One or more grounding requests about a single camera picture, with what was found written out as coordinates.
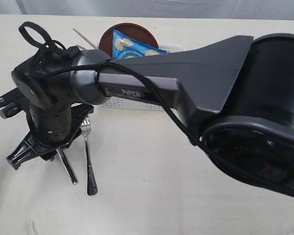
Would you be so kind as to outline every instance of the wooden skewer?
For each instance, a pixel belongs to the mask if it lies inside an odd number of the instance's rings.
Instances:
[[[83,46],[81,46],[81,45],[79,45],[79,44],[76,44],[76,46],[79,47],[79,48],[82,49],[82,50],[86,50],[85,47],[83,47]]]
[[[89,41],[83,34],[81,34],[76,28],[73,28],[75,33],[77,33],[82,39],[84,39],[93,49],[98,49],[91,41]]]

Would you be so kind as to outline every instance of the blue package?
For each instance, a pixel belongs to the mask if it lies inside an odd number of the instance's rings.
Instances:
[[[112,58],[125,59],[146,55],[167,54],[165,50],[154,48],[148,44],[141,43],[133,38],[126,36],[120,31],[113,30]]]

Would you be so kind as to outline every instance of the white wall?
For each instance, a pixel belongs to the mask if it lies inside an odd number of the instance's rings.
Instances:
[[[0,14],[294,20],[294,0],[0,0]]]

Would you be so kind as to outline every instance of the round wooden plate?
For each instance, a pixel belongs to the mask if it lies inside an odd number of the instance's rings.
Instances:
[[[99,49],[112,57],[113,29],[124,33],[126,36],[136,39],[152,47],[159,48],[154,36],[144,27],[134,23],[120,23],[109,28],[100,39]]]

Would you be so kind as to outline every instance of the table surface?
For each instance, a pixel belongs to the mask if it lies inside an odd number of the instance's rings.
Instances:
[[[143,19],[0,15],[0,95],[10,71],[35,53],[18,26],[33,21],[70,46],[93,42],[121,22],[149,29],[161,44],[199,48],[234,36],[294,33],[294,21]],[[99,192],[86,194],[84,141],[66,151],[79,184],[61,163],[40,158],[15,171],[5,160],[28,131],[24,114],[0,118],[0,235],[287,235],[294,199],[244,185],[220,172],[164,112],[96,108],[92,160]]]

